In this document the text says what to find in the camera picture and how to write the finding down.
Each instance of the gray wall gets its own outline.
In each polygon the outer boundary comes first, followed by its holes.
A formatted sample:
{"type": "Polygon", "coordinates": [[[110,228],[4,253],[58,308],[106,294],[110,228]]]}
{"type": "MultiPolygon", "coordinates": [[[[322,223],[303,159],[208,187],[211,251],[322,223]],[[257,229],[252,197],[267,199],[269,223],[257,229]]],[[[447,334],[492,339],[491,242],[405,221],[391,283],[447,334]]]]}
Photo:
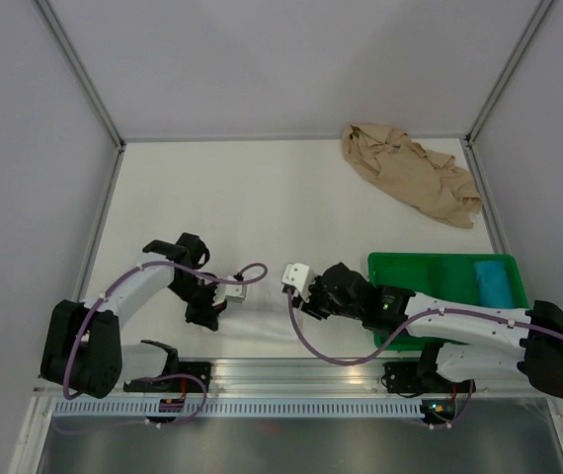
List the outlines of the gray wall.
{"type": "Polygon", "coordinates": [[[52,0],[131,138],[464,134],[536,0],[52,0]]]}
{"type": "Polygon", "coordinates": [[[563,1],[478,140],[531,295],[563,308],[563,1]]]}
{"type": "Polygon", "coordinates": [[[31,3],[0,1],[0,473],[113,157],[31,3]]]}

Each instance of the white table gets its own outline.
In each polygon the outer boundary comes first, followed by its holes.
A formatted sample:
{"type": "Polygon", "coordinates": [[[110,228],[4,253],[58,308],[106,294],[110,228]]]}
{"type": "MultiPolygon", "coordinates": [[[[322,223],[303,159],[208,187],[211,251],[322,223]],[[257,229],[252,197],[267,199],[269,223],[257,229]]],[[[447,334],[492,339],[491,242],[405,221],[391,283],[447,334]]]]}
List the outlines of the white table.
{"type": "MultiPolygon", "coordinates": [[[[458,139],[418,141],[465,166],[458,139]]],[[[434,222],[359,177],[339,140],[133,143],[122,159],[88,294],[133,266],[151,240],[175,242],[182,232],[202,237],[211,251],[204,269],[217,275],[266,263],[271,273],[249,288],[244,308],[280,314],[288,262],[319,273],[344,262],[366,275],[371,252],[492,252],[482,218],[472,230],[434,222]]],[[[206,334],[185,323],[185,307],[161,291],[125,326],[121,342],[161,341],[182,357],[312,357],[299,341],[206,334]]],[[[302,319],[308,341],[328,356],[375,350],[357,321],[302,319]]]]}

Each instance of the green plastic tray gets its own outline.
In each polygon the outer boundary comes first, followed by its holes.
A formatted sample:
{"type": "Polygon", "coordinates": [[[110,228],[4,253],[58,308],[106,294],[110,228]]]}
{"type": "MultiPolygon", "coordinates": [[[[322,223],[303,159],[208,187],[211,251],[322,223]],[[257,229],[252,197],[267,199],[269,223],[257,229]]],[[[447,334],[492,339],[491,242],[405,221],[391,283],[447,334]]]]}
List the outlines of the green plastic tray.
{"type": "MultiPolygon", "coordinates": [[[[528,308],[527,296],[517,262],[511,255],[500,254],[383,254],[368,257],[369,281],[413,289],[434,298],[456,303],[479,305],[479,292],[472,264],[485,260],[505,262],[506,274],[515,305],[528,308]]],[[[380,347],[384,339],[374,335],[380,347]]],[[[392,351],[421,351],[432,338],[398,336],[389,346],[392,351]]]]}

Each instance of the blue object in bin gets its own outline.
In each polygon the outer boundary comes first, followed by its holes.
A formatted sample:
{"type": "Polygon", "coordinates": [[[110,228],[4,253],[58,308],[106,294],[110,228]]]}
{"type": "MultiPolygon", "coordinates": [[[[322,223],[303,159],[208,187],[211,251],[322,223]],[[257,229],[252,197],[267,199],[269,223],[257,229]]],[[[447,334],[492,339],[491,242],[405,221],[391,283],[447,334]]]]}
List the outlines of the blue object in bin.
{"type": "Polygon", "coordinates": [[[472,266],[481,306],[499,309],[515,307],[505,262],[488,260],[475,262],[472,266]]]}

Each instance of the crumpled towel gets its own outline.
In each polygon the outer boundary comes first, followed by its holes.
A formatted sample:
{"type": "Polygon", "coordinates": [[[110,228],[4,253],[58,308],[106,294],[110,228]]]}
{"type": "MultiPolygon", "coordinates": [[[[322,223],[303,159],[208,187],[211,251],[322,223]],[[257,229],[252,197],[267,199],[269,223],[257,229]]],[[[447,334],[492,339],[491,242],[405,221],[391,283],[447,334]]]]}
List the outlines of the crumpled towel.
{"type": "Polygon", "coordinates": [[[471,229],[481,211],[472,175],[455,157],[425,150],[402,130],[350,124],[343,132],[343,155],[363,178],[390,196],[444,224],[471,229]]]}

